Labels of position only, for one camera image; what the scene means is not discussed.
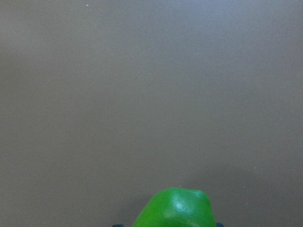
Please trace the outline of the green lime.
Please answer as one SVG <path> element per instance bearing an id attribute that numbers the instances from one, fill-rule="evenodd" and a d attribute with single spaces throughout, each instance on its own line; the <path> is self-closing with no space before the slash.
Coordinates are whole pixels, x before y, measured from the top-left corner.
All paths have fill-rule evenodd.
<path id="1" fill-rule="evenodd" d="M 200 190 L 168 188 L 154 195 L 134 227 L 215 227 L 208 196 Z"/>

